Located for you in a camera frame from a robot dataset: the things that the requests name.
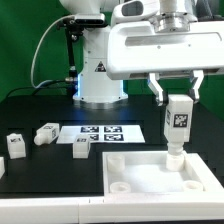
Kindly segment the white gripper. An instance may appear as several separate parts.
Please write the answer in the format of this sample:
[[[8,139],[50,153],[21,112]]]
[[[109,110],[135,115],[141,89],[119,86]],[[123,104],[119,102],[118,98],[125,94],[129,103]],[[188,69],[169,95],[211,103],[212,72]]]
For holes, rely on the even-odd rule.
[[[107,75],[113,80],[148,76],[147,84],[158,106],[167,104],[158,73],[179,76],[192,71],[189,96],[197,103],[202,70],[224,73],[224,21],[195,22],[188,32],[167,33],[156,33],[148,21],[121,23],[109,34]]]

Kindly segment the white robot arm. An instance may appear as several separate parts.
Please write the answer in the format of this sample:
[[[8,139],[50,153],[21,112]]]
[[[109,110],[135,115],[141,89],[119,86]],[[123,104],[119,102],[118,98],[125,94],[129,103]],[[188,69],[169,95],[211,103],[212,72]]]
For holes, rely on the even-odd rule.
[[[66,26],[84,38],[83,69],[73,99],[109,106],[127,98],[124,80],[145,79],[158,105],[168,94],[158,81],[189,77],[199,100],[207,74],[224,73],[224,17],[196,15],[197,0],[59,0]]]

